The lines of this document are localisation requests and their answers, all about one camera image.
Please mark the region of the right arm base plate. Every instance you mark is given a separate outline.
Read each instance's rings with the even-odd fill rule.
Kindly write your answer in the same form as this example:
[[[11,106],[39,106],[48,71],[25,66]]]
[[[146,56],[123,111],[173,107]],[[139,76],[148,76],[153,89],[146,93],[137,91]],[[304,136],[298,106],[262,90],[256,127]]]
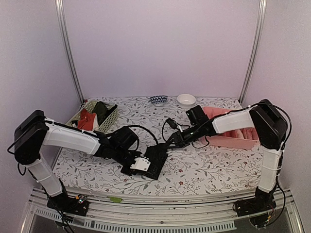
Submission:
[[[232,207],[233,211],[236,212],[238,216],[257,214],[275,208],[276,202],[273,199],[264,202],[262,199],[258,198],[237,200]]]

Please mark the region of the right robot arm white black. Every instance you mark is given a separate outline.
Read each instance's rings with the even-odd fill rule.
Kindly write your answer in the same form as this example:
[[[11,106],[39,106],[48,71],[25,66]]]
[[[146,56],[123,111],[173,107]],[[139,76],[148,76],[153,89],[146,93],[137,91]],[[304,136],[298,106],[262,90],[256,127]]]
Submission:
[[[212,118],[208,118],[199,105],[187,110],[186,114],[191,127],[174,132],[165,142],[166,148],[183,148],[201,137],[213,137],[229,131],[256,130],[263,149],[263,161],[251,207],[256,212],[261,212],[270,204],[270,198],[277,185],[277,177],[281,169],[280,159],[292,130],[288,114],[267,99]]]

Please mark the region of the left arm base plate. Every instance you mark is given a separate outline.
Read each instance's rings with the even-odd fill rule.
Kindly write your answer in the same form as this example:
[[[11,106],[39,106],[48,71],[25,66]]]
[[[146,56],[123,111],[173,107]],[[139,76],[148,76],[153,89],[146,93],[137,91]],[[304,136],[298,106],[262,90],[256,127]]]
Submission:
[[[86,216],[90,202],[87,200],[69,197],[66,194],[60,194],[55,197],[49,197],[47,207],[59,212],[65,212],[78,216]]]

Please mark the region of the red cloth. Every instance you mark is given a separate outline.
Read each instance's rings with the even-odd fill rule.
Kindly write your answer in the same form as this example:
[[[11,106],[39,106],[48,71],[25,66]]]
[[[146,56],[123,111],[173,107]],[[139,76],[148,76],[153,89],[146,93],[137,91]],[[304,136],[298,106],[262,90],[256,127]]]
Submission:
[[[85,131],[97,130],[98,118],[96,113],[89,113],[85,108],[80,112],[80,120],[77,123],[77,128]]]

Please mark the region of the black striped underwear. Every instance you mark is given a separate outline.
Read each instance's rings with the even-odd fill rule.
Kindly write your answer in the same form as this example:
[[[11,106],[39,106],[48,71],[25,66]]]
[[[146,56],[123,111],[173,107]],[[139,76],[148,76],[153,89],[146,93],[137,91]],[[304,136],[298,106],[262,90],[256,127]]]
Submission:
[[[167,147],[164,143],[149,146],[144,156],[149,160],[150,165],[147,171],[139,171],[138,174],[153,180],[158,180],[166,159],[168,158]]]

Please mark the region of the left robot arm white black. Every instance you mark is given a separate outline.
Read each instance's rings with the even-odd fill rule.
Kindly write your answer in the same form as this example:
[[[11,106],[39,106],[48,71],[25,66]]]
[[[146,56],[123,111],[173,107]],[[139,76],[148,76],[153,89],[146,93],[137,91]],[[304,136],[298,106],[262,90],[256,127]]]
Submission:
[[[125,174],[142,173],[157,179],[161,170],[157,145],[148,147],[142,155],[131,146],[138,142],[137,135],[131,126],[104,134],[99,131],[85,131],[70,127],[45,117],[44,112],[35,110],[14,132],[14,141],[8,147],[9,154],[25,166],[38,183],[52,197],[53,202],[62,211],[72,207],[72,200],[65,195],[65,188],[46,164],[40,151],[42,146],[55,146],[106,159],[121,164]]]

